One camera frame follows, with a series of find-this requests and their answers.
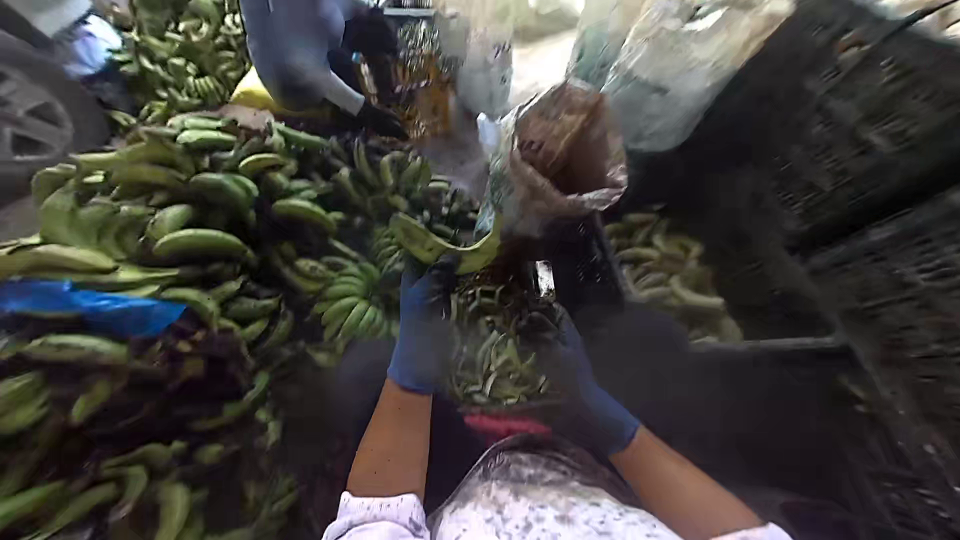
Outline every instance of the blue glove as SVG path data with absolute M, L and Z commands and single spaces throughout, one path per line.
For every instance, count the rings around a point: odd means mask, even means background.
M 387 368 L 387 378 L 418 394 L 441 389 L 444 368 L 452 356 L 450 292 L 457 283 L 457 254 L 440 257 L 417 277 L 408 260 L 400 282 L 400 335 Z
M 521 339 L 537 352 L 537 365 L 563 392 L 564 415 L 558 431 L 602 455 L 627 448 L 640 421 L 597 384 L 583 338 L 561 307 L 555 325 L 531 313 L 520 325 Z

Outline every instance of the car wheel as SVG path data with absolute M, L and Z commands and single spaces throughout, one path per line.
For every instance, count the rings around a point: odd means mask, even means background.
M 83 85 L 42 52 L 0 33 L 0 202 L 26 194 L 34 171 L 108 137 L 104 112 Z

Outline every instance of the black plastic crate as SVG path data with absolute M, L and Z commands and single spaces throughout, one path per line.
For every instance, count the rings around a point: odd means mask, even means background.
M 960 485 L 960 189 L 826 249 L 806 264 L 834 299 L 894 418 Z
M 931 173 L 960 150 L 960 52 L 847 0 L 802 2 L 794 16 L 811 50 L 806 95 L 769 168 L 790 234 L 944 182 Z

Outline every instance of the worker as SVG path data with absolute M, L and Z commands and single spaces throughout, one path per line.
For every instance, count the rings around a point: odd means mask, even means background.
M 570 433 L 583 446 L 516 435 L 494 444 L 463 472 L 434 470 L 437 462 L 469 454 L 436 448 L 442 439 L 469 437 L 455 427 L 438 427 L 436 418 L 451 351 L 444 310 L 455 268 L 456 257 L 444 256 L 420 277 L 409 268 L 403 275 L 399 336 L 385 380 L 382 371 L 363 374 L 382 387 L 324 540 L 789 538 L 599 386 L 581 336 L 562 310 L 559 324 L 551 322 L 558 317 L 535 312 L 519 328 L 551 385 L 565 394 L 564 416 L 577 426 Z M 342 365 L 362 363 L 351 359 Z M 437 480 L 452 480 L 454 487 L 444 501 L 425 508 L 429 484 Z
M 364 97 L 353 71 L 352 52 L 362 52 L 383 93 L 393 90 L 396 31 L 382 10 L 359 0 L 240 0 L 240 11 L 253 67 L 281 106 L 307 110 L 326 99 L 380 135 L 407 138 L 395 114 Z

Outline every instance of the clear plastic bag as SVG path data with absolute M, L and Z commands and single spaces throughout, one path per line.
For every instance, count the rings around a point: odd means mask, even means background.
M 651 1 L 588 0 L 577 23 L 567 77 L 603 86 L 627 34 Z
M 603 85 L 624 145 L 678 146 L 793 10 L 792 0 L 650 0 Z

